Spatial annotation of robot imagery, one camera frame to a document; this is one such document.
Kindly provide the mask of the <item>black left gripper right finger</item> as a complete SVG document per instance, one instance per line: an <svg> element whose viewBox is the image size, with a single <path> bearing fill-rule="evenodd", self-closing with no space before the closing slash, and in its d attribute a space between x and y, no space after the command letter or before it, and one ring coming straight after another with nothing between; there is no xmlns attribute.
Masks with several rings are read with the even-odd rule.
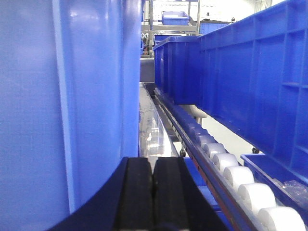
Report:
<svg viewBox="0 0 308 231"><path fill-rule="evenodd" d="M183 158L158 158L153 181L154 231L228 229L199 191Z"/></svg>

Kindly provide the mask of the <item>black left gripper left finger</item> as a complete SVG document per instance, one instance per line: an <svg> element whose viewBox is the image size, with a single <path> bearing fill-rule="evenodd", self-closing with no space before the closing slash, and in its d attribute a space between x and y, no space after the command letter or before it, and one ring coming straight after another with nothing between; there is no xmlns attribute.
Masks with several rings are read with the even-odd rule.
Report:
<svg viewBox="0 0 308 231"><path fill-rule="evenodd" d="M109 180L53 231L148 231L153 226L147 158L124 157Z"/></svg>

